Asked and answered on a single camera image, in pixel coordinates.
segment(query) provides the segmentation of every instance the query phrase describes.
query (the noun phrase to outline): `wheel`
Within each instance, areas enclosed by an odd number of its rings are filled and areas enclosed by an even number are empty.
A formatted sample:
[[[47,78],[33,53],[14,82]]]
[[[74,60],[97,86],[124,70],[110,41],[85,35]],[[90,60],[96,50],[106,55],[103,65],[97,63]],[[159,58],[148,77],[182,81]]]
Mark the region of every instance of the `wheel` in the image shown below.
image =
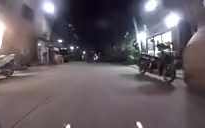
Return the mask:
[[[11,77],[11,76],[13,75],[13,73],[14,73],[14,69],[8,70],[8,71],[5,73],[5,77],[6,77],[6,78],[9,78],[9,77]]]
[[[167,83],[172,83],[176,78],[176,69],[174,65],[168,64],[163,70],[163,79]]]
[[[9,78],[13,75],[15,69],[14,69],[14,61],[11,61],[8,67],[5,69],[4,76],[6,78]]]
[[[139,74],[144,75],[148,69],[148,64],[145,61],[139,62]]]

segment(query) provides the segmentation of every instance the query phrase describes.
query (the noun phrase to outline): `scooter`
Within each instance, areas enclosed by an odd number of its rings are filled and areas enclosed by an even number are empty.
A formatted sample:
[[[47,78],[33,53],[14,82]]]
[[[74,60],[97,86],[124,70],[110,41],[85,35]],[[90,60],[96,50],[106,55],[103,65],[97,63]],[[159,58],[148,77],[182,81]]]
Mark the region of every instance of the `scooter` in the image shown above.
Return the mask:
[[[164,53],[166,63],[163,65],[163,69],[161,74],[163,80],[166,83],[172,83],[176,78],[176,68],[175,68],[175,61],[172,55]],[[159,69],[160,66],[160,59],[159,57],[150,56],[148,54],[142,54],[138,66],[139,66],[139,73],[144,75],[146,72],[154,73],[154,70]]]
[[[0,55],[0,75],[9,78],[14,73],[15,54]]]

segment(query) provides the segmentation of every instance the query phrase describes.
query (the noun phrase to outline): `road marking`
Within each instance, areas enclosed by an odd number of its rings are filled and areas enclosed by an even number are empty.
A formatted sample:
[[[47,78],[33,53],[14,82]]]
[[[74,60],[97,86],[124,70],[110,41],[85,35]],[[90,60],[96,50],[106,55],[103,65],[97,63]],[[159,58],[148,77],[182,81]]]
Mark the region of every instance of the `road marking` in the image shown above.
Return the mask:
[[[143,126],[142,126],[142,123],[141,122],[136,122],[136,126],[137,126],[137,128],[143,128]]]
[[[71,124],[63,124],[64,128],[71,128]]]

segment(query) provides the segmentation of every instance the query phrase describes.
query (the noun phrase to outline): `street light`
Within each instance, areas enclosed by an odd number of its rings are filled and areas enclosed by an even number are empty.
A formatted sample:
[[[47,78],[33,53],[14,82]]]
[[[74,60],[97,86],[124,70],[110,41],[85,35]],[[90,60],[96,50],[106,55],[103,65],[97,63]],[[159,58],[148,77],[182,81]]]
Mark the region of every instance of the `street light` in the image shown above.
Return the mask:
[[[54,14],[55,6],[52,2],[46,1],[43,3],[43,10],[48,14]]]
[[[63,42],[63,40],[62,40],[62,39],[58,39],[58,42],[59,42],[59,43],[62,43],[62,42]]]
[[[180,20],[181,20],[181,17],[177,13],[172,12],[169,15],[167,15],[167,17],[165,18],[165,24],[167,28],[172,28],[172,27],[177,26]]]
[[[149,0],[146,4],[145,4],[145,10],[147,12],[152,12],[156,9],[156,7],[158,6],[158,1],[157,0]]]
[[[70,46],[70,49],[73,51],[75,48],[73,46]]]

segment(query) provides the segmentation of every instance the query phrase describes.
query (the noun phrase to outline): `storefront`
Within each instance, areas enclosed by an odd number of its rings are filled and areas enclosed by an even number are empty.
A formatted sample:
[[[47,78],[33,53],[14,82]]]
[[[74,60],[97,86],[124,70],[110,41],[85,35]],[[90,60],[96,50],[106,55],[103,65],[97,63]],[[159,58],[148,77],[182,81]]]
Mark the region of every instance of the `storefront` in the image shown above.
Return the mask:
[[[157,44],[164,43],[166,45],[170,45],[172,50],[177,49],[177,40],[179,38],[176,36],[178,35],[175,33],[176,31],[173,30],[168,30],[164,33],[156,34],[154,36],[148,37],[146,41],[141,42],[141,51],[142,53],[147,53],[152,56],[157,56],[158,54],[158,49],[157,49]]]

